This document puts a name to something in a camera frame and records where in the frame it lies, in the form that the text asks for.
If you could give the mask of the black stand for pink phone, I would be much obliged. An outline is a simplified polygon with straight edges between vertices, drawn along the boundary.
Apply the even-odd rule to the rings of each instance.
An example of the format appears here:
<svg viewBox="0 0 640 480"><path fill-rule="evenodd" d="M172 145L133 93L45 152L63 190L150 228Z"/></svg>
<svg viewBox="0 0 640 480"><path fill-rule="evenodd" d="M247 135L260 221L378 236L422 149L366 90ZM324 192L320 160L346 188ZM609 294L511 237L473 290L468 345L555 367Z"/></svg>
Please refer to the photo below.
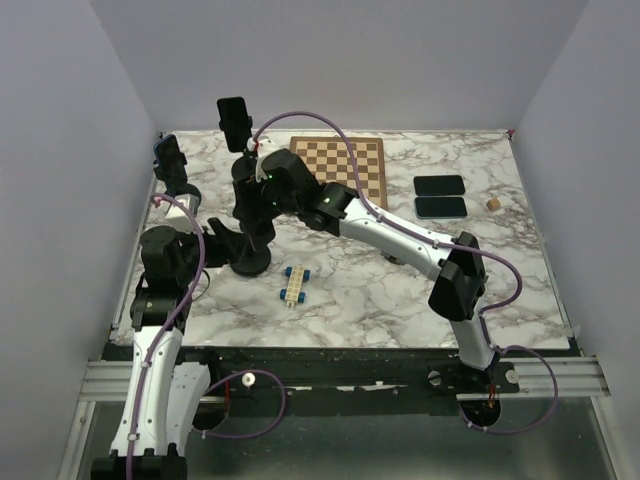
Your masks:
<svg viewBox="0 0 640 480"><path fill-rule="evenodd" d="M255 278L271 264L271 251L267 246L254 247L247 242L237 260L230 263L231 270L242 277Z"/></svg>

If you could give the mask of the blue phone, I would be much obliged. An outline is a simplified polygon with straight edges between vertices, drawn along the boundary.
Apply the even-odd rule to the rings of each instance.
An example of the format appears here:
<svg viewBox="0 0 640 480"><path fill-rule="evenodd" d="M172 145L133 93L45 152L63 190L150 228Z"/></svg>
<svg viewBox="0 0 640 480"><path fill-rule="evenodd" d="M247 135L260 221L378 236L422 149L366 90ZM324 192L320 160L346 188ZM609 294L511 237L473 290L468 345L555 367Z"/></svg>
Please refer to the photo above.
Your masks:
<svg viewBox="0 0 640 480"><path fill-rule="evenodd" d="M154 173L158 180L165 184L187 182L186 156L180 150L174 134L167 135L154 146L154 155Z"/></svg>

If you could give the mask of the black stand with blue phone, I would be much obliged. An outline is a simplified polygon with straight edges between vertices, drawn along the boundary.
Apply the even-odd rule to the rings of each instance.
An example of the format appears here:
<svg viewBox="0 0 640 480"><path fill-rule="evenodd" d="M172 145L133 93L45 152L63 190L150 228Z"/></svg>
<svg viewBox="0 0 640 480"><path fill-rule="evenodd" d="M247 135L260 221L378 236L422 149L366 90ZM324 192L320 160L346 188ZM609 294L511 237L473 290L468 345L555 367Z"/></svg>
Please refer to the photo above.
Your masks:
<svg viewBox="0 0 640 480"><path fill-rule="evenodd" d="M170 197L176 197L179 194L193 194L196 195L199 200L200 200L200 204L202 201L202 194L200 192L200 190L193 184L188 182L188 176L187 176L187 182L184 184L165 184L164 182L162 182L165 185L165 193L167 195L169 195Z"/></svg>

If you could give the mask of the teal phone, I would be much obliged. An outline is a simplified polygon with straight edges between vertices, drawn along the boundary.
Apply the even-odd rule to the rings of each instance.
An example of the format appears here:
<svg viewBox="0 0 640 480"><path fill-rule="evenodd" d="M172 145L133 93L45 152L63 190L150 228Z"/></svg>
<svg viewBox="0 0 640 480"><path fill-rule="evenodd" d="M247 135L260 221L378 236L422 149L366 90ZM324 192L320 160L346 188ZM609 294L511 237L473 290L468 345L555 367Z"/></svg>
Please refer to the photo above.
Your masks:
<svg viewBox="0 0 640 480"><path fill-rule="evenodd" d="M420 219L458 219L467 216L461 197L416 197L416 216Z"/></svg>

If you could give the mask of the black phone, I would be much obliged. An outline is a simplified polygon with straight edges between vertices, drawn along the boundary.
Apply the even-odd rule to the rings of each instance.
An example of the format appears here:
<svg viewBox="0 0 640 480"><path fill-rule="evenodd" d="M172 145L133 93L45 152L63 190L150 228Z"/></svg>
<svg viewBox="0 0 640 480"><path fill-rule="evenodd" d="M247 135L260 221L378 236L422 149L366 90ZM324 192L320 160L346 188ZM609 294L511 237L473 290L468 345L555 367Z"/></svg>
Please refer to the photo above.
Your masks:
<svg viewBox="0 0 640 480"><path fill-rule="evenodd" d="M416 176L413 185L419 197L462 196L466 193L460 175Z"/></svg>
<svg viewBox="0 0 640 480"><path fill-rule="evenodd" d="M220 98L216 102L219 113L219 129L224 133L227 149L241 153L252 136L253 119L248 114L243 97Z"/></svg>

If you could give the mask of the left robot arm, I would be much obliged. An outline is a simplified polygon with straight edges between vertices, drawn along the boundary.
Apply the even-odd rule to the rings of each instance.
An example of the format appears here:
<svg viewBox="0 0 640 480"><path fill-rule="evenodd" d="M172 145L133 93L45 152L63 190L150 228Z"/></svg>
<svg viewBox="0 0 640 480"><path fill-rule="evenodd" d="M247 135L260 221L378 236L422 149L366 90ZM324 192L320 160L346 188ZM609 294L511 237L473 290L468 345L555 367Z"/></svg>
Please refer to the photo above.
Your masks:
<svg viewBox="0 0 640 480"><path fill-rule="evenodd" d="M220 368L179 354L192 296L205 268L239 260L245 235L218 219L210 230L153 227L140 238L144 267L130 309L133 363L120 423L93 479L184 479L185 447L202 395L214 393Z"/></svg>

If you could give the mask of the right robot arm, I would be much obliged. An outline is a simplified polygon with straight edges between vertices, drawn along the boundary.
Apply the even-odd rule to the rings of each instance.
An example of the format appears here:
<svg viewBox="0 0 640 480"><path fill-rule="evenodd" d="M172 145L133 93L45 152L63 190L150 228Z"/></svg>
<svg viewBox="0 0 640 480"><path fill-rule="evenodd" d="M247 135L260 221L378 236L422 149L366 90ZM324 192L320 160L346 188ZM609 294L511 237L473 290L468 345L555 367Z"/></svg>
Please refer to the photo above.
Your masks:
<svg viewBox="0 0 640 480"><path fill-rule="evenodd" d="M360 241L412 266L434 283L428 304L451 324L462 384L480 392L494 383L495 354L479 318L486 271L473 235L450 239L365 204L349 187L319 182L287 149L264 160L246 152L233 163L231 175L233 215L254 249L274 239L276 217L293 215L311 230Z"/></svg>

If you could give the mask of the black round phone stand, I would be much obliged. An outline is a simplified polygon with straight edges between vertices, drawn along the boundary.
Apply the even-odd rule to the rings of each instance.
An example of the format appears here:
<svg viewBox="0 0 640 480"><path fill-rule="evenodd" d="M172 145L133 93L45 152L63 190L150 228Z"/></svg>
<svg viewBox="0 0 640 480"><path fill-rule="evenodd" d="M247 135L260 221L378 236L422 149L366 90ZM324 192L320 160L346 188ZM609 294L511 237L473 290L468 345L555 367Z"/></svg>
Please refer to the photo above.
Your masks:
<svg viewBox="0 0 640 480"><path fill-rule="evenodd" d="M249 150L246 149L239 154L232 165L232 177L234 179L241 178L246 175L252 175L255 169L255 158L252 154L249 153Z"/></svg>

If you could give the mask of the black phone on stand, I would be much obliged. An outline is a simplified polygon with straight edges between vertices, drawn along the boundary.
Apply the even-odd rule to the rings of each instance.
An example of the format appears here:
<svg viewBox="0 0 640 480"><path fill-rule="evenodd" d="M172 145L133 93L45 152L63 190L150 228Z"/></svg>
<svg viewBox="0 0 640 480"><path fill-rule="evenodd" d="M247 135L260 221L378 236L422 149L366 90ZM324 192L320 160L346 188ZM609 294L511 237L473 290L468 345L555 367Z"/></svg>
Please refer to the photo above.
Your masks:
<svg viewBox="0 0 640 480"><path fill-rule="evenodd" d="M219 113L219 129L224 133L227 149L241 153L252 136L253 119L248 114L243 97L220 98L216 102Z"/></svg>

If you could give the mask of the wooden chessboard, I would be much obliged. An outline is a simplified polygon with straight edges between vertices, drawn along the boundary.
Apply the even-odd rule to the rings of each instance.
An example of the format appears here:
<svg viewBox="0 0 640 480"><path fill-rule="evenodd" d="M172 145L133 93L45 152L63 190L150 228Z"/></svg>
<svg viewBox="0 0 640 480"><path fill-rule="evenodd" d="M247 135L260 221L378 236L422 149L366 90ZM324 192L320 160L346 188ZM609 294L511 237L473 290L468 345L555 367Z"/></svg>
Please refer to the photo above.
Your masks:
<svg viewBox="0 0 640 480"><path fill-rule="evenodd" d="M348 140L364 195L375 205L387 209L383 140L374 137L349 137ZM339 136L294 136L290 150L302 158L320 183L338 182L357 189L346 143Z"/></svg>

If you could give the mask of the blue white toy block car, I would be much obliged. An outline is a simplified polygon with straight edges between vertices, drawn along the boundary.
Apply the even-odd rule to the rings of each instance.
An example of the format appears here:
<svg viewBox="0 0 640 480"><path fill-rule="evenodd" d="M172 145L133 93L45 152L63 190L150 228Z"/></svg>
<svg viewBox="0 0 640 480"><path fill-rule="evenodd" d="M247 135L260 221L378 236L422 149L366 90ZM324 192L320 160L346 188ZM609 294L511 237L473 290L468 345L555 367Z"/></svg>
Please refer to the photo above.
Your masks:
<svg viewBox="0 0 640 480"><path fill-rule="evenodd" d="M287 279L287 286L280 291L279 298L288 308L303 304L306 299L303 287L310 279L310 270L303 265L293 265L285 268L284 275Z"/></svg>

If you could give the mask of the black mounting rail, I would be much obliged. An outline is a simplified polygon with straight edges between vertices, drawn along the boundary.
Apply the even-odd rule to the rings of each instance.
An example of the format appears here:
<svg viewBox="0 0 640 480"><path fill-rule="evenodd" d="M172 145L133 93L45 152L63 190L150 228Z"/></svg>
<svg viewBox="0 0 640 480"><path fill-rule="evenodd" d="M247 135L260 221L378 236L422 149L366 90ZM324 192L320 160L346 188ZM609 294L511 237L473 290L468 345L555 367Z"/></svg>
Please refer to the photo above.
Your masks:
<svg viewBox="0 0 640 480"><path fill-rule="evenodd" d="M500 407L484 408L489 393L516 393L510 362L486 371L462 364L454 349L323 349L269 347L105 347L106 373L120 365L126 384L108 391L125 404L121 425L173 425L179 419L214 425L224 415L279 419L284 415L457 415L468 402L495 421Z"/></svg>

